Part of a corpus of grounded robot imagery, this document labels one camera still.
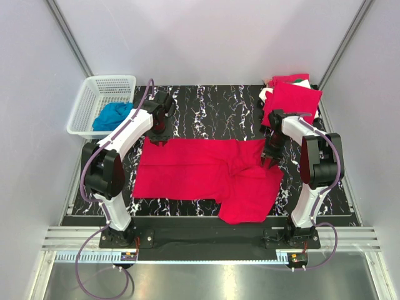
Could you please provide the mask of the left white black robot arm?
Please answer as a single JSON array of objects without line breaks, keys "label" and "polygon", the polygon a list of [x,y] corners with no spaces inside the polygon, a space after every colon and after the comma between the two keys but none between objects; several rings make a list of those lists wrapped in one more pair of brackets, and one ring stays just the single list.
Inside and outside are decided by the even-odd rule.
[{"label": "left white black robot arm", "polygon": [[84,145],[79,191],[86,202],[99,204],[106,217],[101,229],[104,242],[121,248],[139,243],[123,199],[123,159],[142,136],[157,146],[165,145],[172,138],[168,128],[175,110],[173,97],[159,91],[152,99],[144,97],[134,105],[127,118],[105,138]]}]

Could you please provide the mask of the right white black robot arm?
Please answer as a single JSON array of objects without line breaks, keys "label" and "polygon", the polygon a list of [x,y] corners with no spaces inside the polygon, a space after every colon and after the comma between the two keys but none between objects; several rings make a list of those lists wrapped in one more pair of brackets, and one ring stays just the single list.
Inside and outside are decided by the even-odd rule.
[{"label": "right white black robot arm", "polygon": [[299,172],[302,189],[296,207],[282,230],[264,232],[267,249],[319,246],[316,219],[324,198],[344,177],[341,137],[325,133],[306,122],[308,113],[285,113],[274,109],[268,114],[272,135],[266,139],[261,162],[268,168],[283,158],[288,139],[301,147]]}]

